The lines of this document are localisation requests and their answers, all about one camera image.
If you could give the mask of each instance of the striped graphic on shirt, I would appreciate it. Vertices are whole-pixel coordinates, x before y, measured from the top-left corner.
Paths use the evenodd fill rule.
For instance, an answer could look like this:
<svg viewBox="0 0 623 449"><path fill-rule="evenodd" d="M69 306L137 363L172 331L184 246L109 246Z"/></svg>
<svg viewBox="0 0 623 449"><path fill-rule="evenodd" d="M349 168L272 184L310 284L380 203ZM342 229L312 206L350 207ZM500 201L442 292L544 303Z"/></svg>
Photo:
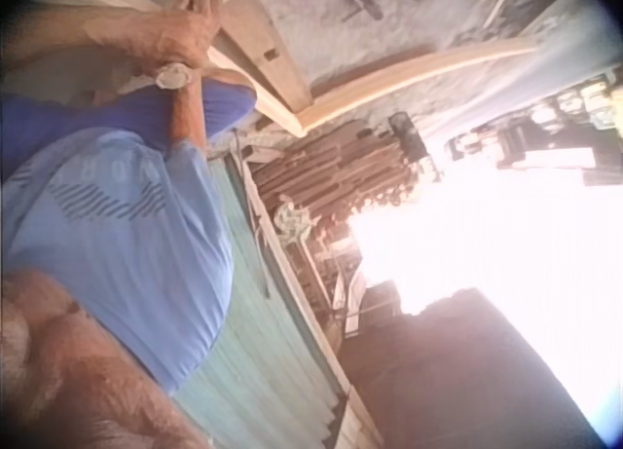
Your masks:
<svg viewBox="0 0 623 449"><path fill-rule="evenodd" d="M11 181L18 184L19 189L26 187L32 174L32 162L26 162L11 176Z"/></svg>
<svg viewBox="0 0 623 449"><path fill-rule="evenodd" d="M165 208L163 185L152 181L143 186L140 197L132 204L107 196L94 183L51 184L49 189L70 221L95 218L133 220L138 216L155 215Z"/></svg>

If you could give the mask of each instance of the sunlight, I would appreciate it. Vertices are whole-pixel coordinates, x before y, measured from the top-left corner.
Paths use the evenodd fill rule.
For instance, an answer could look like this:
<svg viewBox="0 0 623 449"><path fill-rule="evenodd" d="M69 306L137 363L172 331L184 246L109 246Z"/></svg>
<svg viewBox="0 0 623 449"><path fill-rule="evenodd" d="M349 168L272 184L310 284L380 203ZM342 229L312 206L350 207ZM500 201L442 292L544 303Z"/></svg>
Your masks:
<svg viewBox="0 0 623 449"><path fill-rule="evenodd" d="M416 205L350 225L368 281L394 279L405 313L480 288L609 442L621 418L620 396L609 416L604 409L621 390L622 196L586 188L570 170L470 168L427 187Z"/></svg>

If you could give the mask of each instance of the stack of wood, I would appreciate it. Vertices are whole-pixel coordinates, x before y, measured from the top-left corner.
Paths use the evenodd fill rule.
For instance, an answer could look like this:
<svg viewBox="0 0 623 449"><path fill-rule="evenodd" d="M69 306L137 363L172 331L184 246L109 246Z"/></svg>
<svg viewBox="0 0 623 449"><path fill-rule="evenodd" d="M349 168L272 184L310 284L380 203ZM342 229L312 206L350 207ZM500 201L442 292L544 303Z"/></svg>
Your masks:
<svg viewBox="0 0 623 449"><path fill-rule="evenodd" d="M310 211L317 230L365 207L400 205L417 174L394 135L375 135L362 120L320 137L305 137L253 172L269 213L285 201Z"/></svg>

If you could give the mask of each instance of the blue t-shirt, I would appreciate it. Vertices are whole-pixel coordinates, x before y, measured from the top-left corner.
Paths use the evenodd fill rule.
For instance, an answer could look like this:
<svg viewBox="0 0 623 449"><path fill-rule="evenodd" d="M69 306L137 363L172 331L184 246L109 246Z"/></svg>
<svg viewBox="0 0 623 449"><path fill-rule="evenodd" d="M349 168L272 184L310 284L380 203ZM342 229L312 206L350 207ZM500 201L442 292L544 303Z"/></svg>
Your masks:
<svg viewBox="0 0 623 449"><path fill-rule="evenodd" d="M206 358L229 305L233 261L202 153L168 155L132 132L76 132L3 185L7 272L37 269L174 393Z"/></svg>

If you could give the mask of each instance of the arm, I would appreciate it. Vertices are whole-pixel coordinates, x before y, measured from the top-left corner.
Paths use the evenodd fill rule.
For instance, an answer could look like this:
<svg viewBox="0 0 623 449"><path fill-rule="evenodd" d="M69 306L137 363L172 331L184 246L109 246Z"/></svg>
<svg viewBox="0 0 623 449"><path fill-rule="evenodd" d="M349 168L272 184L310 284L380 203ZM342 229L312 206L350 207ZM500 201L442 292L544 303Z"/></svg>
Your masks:
<svg viewBox="0 0 623 449"><path fill-rule="evenodd" d="M144 62L178 61L199 68L216 30L210 17L188 11L32 4L6 33L2 59L7 68L81 46L112 47Z"/></svg>
<svg viewBox="0 0 623 449"><path fill-rule="evenodd" d="M170 140L171 146L188 140L202 152L207 150L201 77L173 92Z"/></svg>

